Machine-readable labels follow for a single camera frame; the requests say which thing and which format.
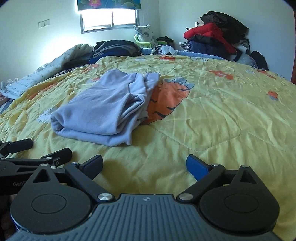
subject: floral pillow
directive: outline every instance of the floral pillow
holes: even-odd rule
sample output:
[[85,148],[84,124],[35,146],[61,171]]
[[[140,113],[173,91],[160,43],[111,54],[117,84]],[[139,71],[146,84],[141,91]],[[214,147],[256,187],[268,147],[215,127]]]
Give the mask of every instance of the floral pillow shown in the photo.
[[150,42],[151,48],[155,48],[158,45],[153,31],[150,29],[150,25],[134,26],[133,28],[140,42]]

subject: window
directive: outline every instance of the window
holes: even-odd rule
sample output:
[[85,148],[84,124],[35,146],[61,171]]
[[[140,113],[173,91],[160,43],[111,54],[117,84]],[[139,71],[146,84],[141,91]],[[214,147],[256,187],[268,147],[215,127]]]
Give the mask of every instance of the window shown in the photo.
[[81,32],[92,32],[116,28],[132,28],[138,25],[137,10],[89,9],[80,14]]

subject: yellow comforter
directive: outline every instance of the yellow comforter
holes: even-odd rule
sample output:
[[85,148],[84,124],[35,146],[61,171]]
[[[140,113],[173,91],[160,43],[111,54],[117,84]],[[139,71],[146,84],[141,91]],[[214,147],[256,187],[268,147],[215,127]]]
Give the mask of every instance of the yellow comforter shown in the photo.
[[[161,74],[149,120],[133,131],[131,146],[66,139],[50,123],[37,121],[45,110],[68,103],[110,69]],[[31,138],[33,148],[14,155],[24,158],[65,147],[73,151],[72,161],[81,163],[100,154],[104,169],[95,182],[115,195],[179,194],[195,183],[185,166],[189,154],[227,169],[249,165],[279,202],[275,233],[291,241],[296,237],[295,93],[295,85],[274,73],[228,61],[105,57],[27,90],[1,114],[0,140]]]

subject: black circular disc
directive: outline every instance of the black circular disc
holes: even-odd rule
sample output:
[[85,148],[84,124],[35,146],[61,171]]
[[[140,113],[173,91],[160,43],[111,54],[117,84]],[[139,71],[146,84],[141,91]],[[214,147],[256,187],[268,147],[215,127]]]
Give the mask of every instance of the black circular disc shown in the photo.
[[272,230],[279,215],[272,194],[251,183],[214,188],[202,196],[199,209],[214,226],[244,235]]
[[33,190],[20,192],[10,206],[17,226],[36,234],[59,233],[79,225],[91,210],[82,191],[59,185],[35,183]]
[[3,165],[3,164],[0,164],[0,171],[3,171],[5,168],[6,168],[6,166],[5,166],[5,165]]
[[57,194],[43,194],[36,197],[32,202],[32,208],[37,213],[53,214],[60,212],[67,205],[67,200]]

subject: white quilt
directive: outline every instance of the white quilt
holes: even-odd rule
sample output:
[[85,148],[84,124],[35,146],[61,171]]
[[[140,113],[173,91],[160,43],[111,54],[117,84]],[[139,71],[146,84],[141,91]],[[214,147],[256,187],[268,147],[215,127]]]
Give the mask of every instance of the white quilt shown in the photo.
[[19,98],[28,88],[47,80],[54,74],[62,71],[63,65],[72,59],[91,53],[93,47],[88,44],[78,44],[64,52],[60,57],[55,58],[51,63],[39,67],[34,73],[29,74],[22,79],[6,85],[1,94],[11,99]]

